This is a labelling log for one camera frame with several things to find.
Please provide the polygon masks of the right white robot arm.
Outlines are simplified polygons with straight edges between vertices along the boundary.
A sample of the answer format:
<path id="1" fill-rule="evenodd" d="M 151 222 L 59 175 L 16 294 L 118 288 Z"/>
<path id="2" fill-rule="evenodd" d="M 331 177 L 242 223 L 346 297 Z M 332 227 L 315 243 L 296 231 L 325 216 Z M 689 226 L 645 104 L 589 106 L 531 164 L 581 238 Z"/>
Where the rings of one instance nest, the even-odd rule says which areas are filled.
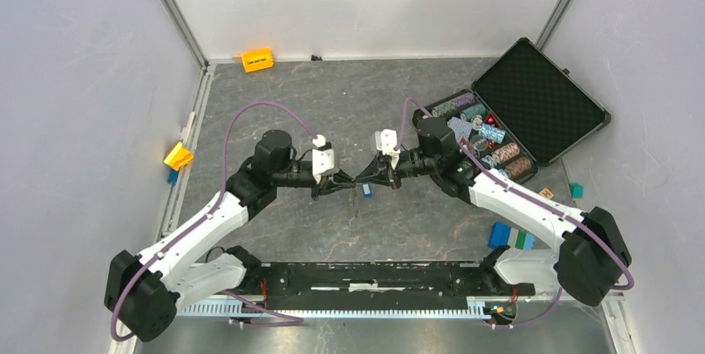
<path id="1" fill-rule="evenodd" d="M 468 140 L 457 139 L 443 119 L 419 120 L 417 138 L 416 148 L 402 150 L 396 131 L 376 132 L 377 153 L 356 181 L 398 189 L 405 178 L 429 176 L 445 194 L 490 210 L 548 245 L 537 254 L 495 250 L 490 266 L 480 272 L 488 293 L 501 294 L 512 284 L 543 283 L 596 307 L 611 291 L 634 286 L 630 252 L 608 210 L 585 212 L 516 183 L 480 162 Z"/>

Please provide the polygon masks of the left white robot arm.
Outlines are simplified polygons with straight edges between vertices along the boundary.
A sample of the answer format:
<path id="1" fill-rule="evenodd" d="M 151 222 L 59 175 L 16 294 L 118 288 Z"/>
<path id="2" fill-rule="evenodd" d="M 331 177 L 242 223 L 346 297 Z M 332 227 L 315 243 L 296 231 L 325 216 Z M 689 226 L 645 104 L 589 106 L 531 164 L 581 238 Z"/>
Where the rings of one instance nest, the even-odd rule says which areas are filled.
<path id="1" fill-rule="evenodd" d="M 266 131 L 253 155 L 191 219 L 137 254 L 119 252 L 109 266 L 104 298 L 113 339 L 149 342 L 180 310 L 203 298 L 232 288 L 254 292 L 261 283 L 257 267 L 232 253 L 212 265 L 197 260 L 270 205 L 278 188 L 310 189 L 313 199 L 354 188 L 353 177 L 338 168 L 331 143 L 321 135 L 313 143 L 311 160 L 297 159 L 289 133 Z"/>

